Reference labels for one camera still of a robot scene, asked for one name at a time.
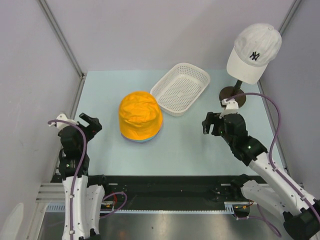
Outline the purple bucket hat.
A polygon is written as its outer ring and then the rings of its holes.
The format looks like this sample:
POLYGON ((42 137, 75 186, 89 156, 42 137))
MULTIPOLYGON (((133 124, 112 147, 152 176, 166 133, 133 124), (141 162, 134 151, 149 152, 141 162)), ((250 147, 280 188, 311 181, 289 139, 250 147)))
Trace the purple bucket hat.
POLYGON ((123 134, 121 134, 121 136, 122 136, 124 139, 126 139, 126 140, 128 140, 128 141, 131 141, 131 142, 133 142, 133 143, 144 144, 144 143, 147 143, 147 142, 153 140, 153 139, 161 132, 162 128, 163 128, 163 124, 161 124, 158 132, 157 132, 155 135, 153 135, 152 137, 146 138, 146 139, 142 139, 142 140, 131 139, 131 138, 128 138, 128 137, 124 136, 123 134))

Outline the teal hat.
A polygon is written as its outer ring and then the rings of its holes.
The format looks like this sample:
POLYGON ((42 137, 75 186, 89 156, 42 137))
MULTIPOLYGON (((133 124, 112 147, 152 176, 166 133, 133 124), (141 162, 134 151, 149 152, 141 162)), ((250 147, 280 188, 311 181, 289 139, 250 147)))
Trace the teal hat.
POLYGON ((131 141, 133 141, 135 143, 147 143, 147 142, 153 140, 156 136, 157 135, 154 135, 152 137, 149 137, 149 138, 146 138, 146 139, 142 139, 142 140, 131 140, 131 141))

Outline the orange hat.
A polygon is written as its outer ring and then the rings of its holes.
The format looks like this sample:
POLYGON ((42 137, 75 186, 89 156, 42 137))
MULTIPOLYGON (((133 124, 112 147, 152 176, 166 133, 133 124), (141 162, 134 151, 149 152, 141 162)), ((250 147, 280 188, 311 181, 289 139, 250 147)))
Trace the orange hat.
POLYGON ((133 140, 154 136, 163 124, 163 114, 155 97, 146 91, 125 96, 118 107, 120 133, 133 140))

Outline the white hat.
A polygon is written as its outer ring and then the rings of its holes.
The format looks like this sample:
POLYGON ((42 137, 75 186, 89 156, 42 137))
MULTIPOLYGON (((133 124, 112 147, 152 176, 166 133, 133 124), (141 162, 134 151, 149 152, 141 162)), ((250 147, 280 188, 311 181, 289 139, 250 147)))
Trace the white hat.
POLYGON ((227 73, 244 83, 257 83, 281 48, 280 33, 268 23, 246 27, 235 39, 227 61, 227 73))

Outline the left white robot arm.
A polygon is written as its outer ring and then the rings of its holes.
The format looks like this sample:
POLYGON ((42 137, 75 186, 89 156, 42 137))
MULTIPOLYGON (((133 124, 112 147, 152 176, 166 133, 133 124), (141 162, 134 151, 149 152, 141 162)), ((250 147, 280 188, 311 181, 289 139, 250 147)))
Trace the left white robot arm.
POLYGON ((65 195, 65 220, 62 239, 99 240, 99 218, 102 200, 110 196, 111 188, 104 176, 89 176, 90 158, 87 145, 102 130, 98 118, 85 113, 79 116, 87 126, 61 113, 55 126, 62 145, 58 170, 65 195))

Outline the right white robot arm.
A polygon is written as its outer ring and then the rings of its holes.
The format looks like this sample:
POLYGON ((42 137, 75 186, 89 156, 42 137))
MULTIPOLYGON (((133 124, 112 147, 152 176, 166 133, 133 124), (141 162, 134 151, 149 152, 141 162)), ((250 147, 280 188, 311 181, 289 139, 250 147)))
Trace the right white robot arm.
POLYGON ((235 158, 256 172, 270 188, 264 189, 242 174, 230 188, 235 200, 246 198, 256 202, 277 217, 294 240, 309 240, 320 231, 320 201, 277 166, 267 148, 248 134, 240 114, 208 112, 202 127, 205 135, 222 137, 235 158))

